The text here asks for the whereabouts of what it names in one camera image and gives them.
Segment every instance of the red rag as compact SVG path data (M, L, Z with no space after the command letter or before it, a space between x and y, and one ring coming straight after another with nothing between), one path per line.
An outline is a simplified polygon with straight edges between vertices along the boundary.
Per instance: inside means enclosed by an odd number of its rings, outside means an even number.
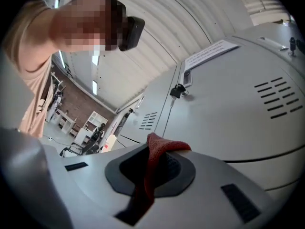
M149 148L149 157L146 165L144 187L149 200L154 201L154 174L159 164L160 156L166 151L182 149L191 150L191 147L184 142L164 139L155 133L150 133L147 136L147 144Z

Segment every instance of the key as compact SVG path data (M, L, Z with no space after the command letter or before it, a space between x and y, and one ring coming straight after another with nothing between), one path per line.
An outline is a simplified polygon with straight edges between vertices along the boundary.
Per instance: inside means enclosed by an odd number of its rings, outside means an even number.
M171 108L173 107L173 104L175 103L175 100L177 99L177 97L172 96L172 102L171 102Z

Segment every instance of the fluorescent light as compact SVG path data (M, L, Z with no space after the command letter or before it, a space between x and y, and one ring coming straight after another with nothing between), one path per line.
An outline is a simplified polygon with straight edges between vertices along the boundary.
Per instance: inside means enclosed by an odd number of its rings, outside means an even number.
M92 63L94 63L96 66L98 66L99 59L100 59L100 51L94 51L93 56L92 56Z
M92 81L92 91L94 95L97 94L97 83L95 81Z
M59 56L61 57L61 63L62 63L63 68L66 68L65 63L63 62L61 51L59 51Z
M59 6L59 0L55 0L54 1L54 8L58 8L58 6Z

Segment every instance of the white ceiling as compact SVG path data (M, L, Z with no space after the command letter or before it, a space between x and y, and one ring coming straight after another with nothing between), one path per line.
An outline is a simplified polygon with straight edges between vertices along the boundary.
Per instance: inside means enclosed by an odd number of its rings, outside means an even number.
M71 74L87 88L98 83L98 98L111 109L141 93L161 73L220 38L253 26L242 0L119 0L128 16L145 20L138 46L127 52L66 53Z

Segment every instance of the table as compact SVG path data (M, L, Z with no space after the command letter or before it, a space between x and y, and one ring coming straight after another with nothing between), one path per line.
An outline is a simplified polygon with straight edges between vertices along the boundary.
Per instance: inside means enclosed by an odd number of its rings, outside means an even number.
M60 109L57 109L56 112L58 112L60 114L60 116L58 116L56 118L57 124L61 121L61 119L64 117L66 119L65 124L63 125L61 131L64 132L64 134L68 134L70 133L72 127L75 124L75 121L72 120L70 117L68 117L63 111L61 111Z
M74 142L77 143L78 145L82 145L84 142L85 138L91 138L93 132L90 130L86 130L85 128L81 128L78 134L76 135L76 138L74 139Z

